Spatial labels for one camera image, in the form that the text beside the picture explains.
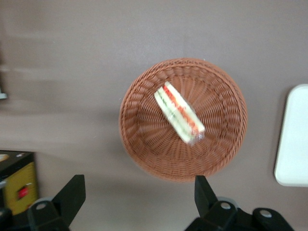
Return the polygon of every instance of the brown woven basket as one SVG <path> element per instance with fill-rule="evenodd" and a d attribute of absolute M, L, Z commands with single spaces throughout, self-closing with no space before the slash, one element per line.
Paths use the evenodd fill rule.
<path fill-rule="evenodd" d="M 165 119 L 154 93 L 169 81 L 195 109 L 205 138 L 185 144 Z M 154 65 L 128 89 L 120 110 L 126 151 L 144 170 L 166 180 L 192 181 L 229 163 L 247 125 L 243 95 L 219 67 L 199 59 L 172 59 Z"/>

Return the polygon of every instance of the yellow box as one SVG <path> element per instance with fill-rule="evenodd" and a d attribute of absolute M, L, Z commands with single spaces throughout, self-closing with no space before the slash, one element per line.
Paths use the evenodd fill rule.
<path fill-rule="evenodd" d="M 16 215 L 38 196 L 34 153 L 0 151 L 0 207 L 8 207 Z"/>

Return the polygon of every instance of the round wicker basket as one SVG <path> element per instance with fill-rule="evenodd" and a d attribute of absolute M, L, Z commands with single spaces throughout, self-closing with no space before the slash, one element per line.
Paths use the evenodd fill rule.
<path fill-rule="evenodd" d="M 169 81 L 205 125 L 205 138 L 185 144 L 165 119 L 154 93 Z M 199 59 L 158 63 L 128 89 L 120 109 L 120 134 L 134 161 L 172 181 L 193 181 L 228 164 L 239 150 L 247 125 L 243 95 L 226 72 Z"/>

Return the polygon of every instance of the white tray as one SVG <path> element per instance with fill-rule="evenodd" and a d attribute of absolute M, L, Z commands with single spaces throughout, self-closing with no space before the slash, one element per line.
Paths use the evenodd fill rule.
<path fill-rule="evenodd" d="M 308 84 L 298 85 L 289 94 L 275 177 L 283 186 L 308 187 Z"/>

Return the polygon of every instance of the black device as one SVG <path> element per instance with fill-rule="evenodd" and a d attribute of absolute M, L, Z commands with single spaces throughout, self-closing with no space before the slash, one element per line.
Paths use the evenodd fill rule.
<path fill-rule="evenodd" d="M 294 231 L 275 210 L 256 208 L 250 215 L 219 201 L 204 176 L 196 176 L 194 200 L 200 217 L 185 231 Z"/>
<path fill-rule="evenodd" d="M 35 154 L 0 150 L 0 207 L 13 215 L 26 211 L 39 199 Z"/>
<path fill-rule="evenodd" d="M 75 175 L 51 201 L 36 202 L 15 216 L 0 208 L 0 230 L 69 231 L 85 198 L 84 176 Z M 204 176 L 196 176 L 194 198 L 200 217 L 185 231 L 294 231 L 275 210 L 256 208 L 250 215 L 229 201 L 219 201 Z"/>
<path fill-rule="evenodd" d="M 0 208 L 0 231 L 69 231 L 85 199 L 84 176 L 75 175 L 51 201 L 37 201 L 15 216 Z"/>

